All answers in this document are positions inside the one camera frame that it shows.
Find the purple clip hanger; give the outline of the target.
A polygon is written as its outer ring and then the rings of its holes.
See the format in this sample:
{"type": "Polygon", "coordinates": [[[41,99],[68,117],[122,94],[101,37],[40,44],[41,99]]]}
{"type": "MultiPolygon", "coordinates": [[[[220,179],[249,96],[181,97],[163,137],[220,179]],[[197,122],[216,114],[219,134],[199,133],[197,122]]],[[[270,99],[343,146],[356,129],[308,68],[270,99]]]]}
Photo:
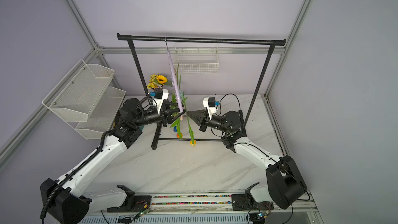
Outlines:
{"type": "Polygon", "coordinates": [[[175,69],[174,69],[172,56],[171,56],[170,49],[169,49],[169,46],[168,46],[168,43],[167,43],[167,38],[165,37],[164,40],[165,40],[167,57],[168,57],[169,66],[170,66],[170,70],[171,70],[172,83],[173,83],[173,87],[174,87],[174,90],[175,90],[175,95],[176,95],[176,101],[177,101],[178,109],[182,110],[183,109],[183,105],[182,105],[182,101],[181,101],[181,97],[180,97],[180,93],[179,93],[179,88],[178,88],[178,85],[177,85],[178,80],[177,80],[176,72],[175,72],[175,69]]]}

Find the white tulip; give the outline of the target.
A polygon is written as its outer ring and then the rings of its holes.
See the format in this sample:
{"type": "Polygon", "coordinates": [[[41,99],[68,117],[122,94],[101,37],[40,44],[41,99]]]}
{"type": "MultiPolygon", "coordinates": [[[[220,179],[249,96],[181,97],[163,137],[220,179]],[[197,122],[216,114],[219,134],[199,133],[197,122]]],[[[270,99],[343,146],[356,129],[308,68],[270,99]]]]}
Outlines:
{"type": "MultiPolygon", "coordinates": [[[[177,83],[177,85],[178,85],[178,88],[179,88],[179,93],[180,93],[180,97],[182,96],[182,94],[181,94],[181,92],[180,92],[180,76],[179,76],[179,64],[177,64],[177,66],[175,67],[175,72],[176,72],[176,76],[177,76],[177,80],[178,80],[178,83],[177,83]]],[[[177,101],[176,101],[176,95],[175,95],[175,91],[173,92],[173,95],[172,95],[172,102],[173,103],[176,103],[176,106],[173,106],[173,108],[177,108],[178,109],[178,105],[177,105],[177,101]]]]}

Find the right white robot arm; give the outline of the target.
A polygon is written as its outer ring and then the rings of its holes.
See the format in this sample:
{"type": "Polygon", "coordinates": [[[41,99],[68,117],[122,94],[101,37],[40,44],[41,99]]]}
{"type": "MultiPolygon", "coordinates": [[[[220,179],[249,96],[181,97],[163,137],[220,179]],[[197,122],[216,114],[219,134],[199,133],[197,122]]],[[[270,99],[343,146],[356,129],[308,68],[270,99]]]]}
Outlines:
{"type": "Polygon", "coordinates": [[[222,116],[209,116],[207,110],[187,112],[200,131],[205,132],[208,128],[221,131],[225,148],[245,157],[264,172],[266,196],[278,207],[287,209],[307,192],[296,162],[290,156],[277,156],[250,141],[244,132],[242,114],[241,110],[229,111],[222,116]]]}

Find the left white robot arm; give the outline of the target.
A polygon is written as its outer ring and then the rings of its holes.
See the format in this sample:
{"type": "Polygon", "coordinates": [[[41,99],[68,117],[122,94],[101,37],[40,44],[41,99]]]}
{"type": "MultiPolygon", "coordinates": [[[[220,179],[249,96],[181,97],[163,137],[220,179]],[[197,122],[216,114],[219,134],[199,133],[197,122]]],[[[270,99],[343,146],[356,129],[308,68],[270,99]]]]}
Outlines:
{"type": "Polygon", "coordinates": [[[102,134],[99,146],[85,160],[58,179],[49,178],[41,184],[43,207],[40,219],[44,220],[50,214],[62,224],[77,224],[86,215],[103,209],[130,212],[140,207],[135,192],[125,185],[98,193],[87,193],[86,189],[115,158],[138,140],[143,126],[153,123],[167,126],[185,112],[183,104],[169,100],[149,96],[126,100],[117,113],[115,127],[102,134]]]}

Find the black clothes rack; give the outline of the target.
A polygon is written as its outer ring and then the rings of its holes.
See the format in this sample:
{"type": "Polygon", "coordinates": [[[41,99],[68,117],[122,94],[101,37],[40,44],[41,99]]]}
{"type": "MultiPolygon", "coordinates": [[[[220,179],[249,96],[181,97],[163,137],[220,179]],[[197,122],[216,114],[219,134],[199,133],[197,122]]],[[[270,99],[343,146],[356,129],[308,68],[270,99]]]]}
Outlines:
{"type": "MultiPolygon", "coordinates": [[[[133,36],[133,35],[122,35],[122,34],[117,34],[118,40],[121,41],[126,41],[128,43],[128,46],[130,48],[130,52],[133,56],[134,62],[136,64],[138,73],[140,75],[141,83],[144,87],[145,91],[145,97],[149,96],[150,92],[153,90],[147,88],[147,82],[144,79],[143,76],[143,71],[141,69],[141,65],[138,59],[136,47],[134,45],[135,41],[159,41],[162,43],[165,43],[164,38],[165,37],[157,37],[157,36],[133,36]]],[[[244,111],[243,107],[241,106],[241,100],[239,99],[238,96],[235,97],[235,103],[237,104],[236,109],[230,109],[230,110],[225,110],[224,114],[229,112],[229,111],[239,111],[241,110],[243,112],[242,117],[244,120],[244,132],[246,133],[245,127],[246,124],[250,122],[250,113],[254,107],[255,100],[258,98],[258,93],[261,87],[261,84],[264,79],[264,75],[266,73],[267,67],[269,65],[269,62],[271,61],[271,57],[274,53],[274,50],[276,47],[282,47],[286,44],[286,40],[251,40],[251,39],[225,39],[225,38],[196,38],[196,37],[166,37],[167,38],[167,43],[168,45],[172,43],[209,43],[209,44],[237,44],[237,45],[261,45],[261,46],[268,46],[268,51],[267,51],[267,56],[263,65],[263,68],[261,70],[259,80],[257,82],[255,91],[253,93],[252,99],[250,100],[250,106],[247,111],[244,111]]],[[[170,49],[171,56],[175,53],[175,51],[170,49]]],[[[172,102],[172,95],[174,92],[174,87],[172,89],[167,89],[169,91],[169,97],[168,100],[172,102]]],[[[212,95],[206,95],[206,96],[193,96],[193,95],[185,95],[187,97],[187,108],[188,111],[197,111],[197,110],[206,110],[206,108],[203,106],[203,99],[205,97],[213,97],[212,95]]],[[[158,143],[160,141],[188,141],[190,142],[190,135],[189,135],[189,130],[188,130],[188,123],[187,123],[187,114],[183,115],[183,121],[181,122],[181,132],[183,134],[182,139],[178,139],[176,136],[176,132],[174,132],[172,128],[172,124],[169,124],[167,127],[162,127],[160,123],[153,123],[156,125],[156,130],[154,133],[153,141],[151,144],[151,148],[153,150],[157,149],[158,143]]],[[[190,124],[191,127],[194,131],[194,138],[196,140],[196,144],[200,142],[218,142],[222,146],[224,146],[223,142],[221,141],[222,137],[222,132],[216,129],[211,129],[208,128],[205,132],[202,132],[199,130],[199,126],[190,118],[190,124]]]]}

